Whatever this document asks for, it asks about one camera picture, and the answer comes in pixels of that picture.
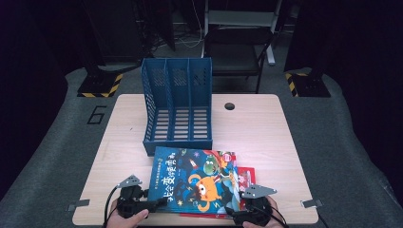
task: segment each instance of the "children's book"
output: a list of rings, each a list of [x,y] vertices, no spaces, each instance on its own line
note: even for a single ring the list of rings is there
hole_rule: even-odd
[[[168,198],[161,212],[226,214],[240,210],[234,152],[157,146],[148,200]]]

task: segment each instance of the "dark background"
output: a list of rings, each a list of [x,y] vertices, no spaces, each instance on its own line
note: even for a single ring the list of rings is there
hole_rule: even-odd
[[[67,91],[66,74],[83,67],[88,59],[104,65],[117,57],[131,61],[143,55],[136,29],[128,23],[121,23],[114,32],[124,31],[132,39],[124,35],[110,36],[122,39],[118,41],[106,39],[108,22],[122,18],[129,22],[131,12],[127,8],[127,14],[121,15],[123,9],[116,2],[114,13],[90,18],[96,6],[93,1],[86,2],[87,9],[79,0],[0,3],[1,197],[56,117]],[[314,67],[318,56],[330,56],[325,73],[340,84],[357,137],[388,177],[400,203],[403,28],[397,23],[403,21],[402,7],[392,0],[304,1],[285,67]],[[326,41],[334,37],[332,31],[340,17],[342,30],[336,34],[334,49],[321,52]],[[126,48],[119,46],[131,48],[132,55],[122,54]]]

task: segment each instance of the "cartoon character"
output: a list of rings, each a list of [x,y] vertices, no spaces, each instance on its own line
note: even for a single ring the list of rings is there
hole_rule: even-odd
[[[211,201],[221,200],[221,196],[219,196],[217,190],[215,177],[201,178],[199,174],[192,174],[188,179],[189,183],[192,182],[193,179],[198,180],[196,183],[198,200],[202,200],[207,203],[205,206],[201,206],[199,204],[198,209],[202,212],[206,212],[210,208]]]
[[[208,176],[217,175],[220,172],[220,165],[213,155],[208,155],[205,160],[203,171]]]

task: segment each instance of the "yellow black hazard tape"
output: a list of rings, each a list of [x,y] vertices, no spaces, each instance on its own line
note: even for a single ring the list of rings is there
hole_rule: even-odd
[[[120,74],[116,77],[115,82],[113,83],[112,88],[107,93],[78,93],[77,97],[88,97],[88,98],[95,98],[95,97],[113,97],[116,90],[118,90],[119,84],[124,77],[123,74]]]
[[[297,75],[299,75],[299,76],[308,76],[305,73],[298,73]],[[299,97],[296,85],[294,84],[294,81],[293,81],[293,74],[292,73],[286,73],[285,78],[287,79],[288,86],[290,87],[290,90],[291,90],[291,93],[293,94],[293,97]]]

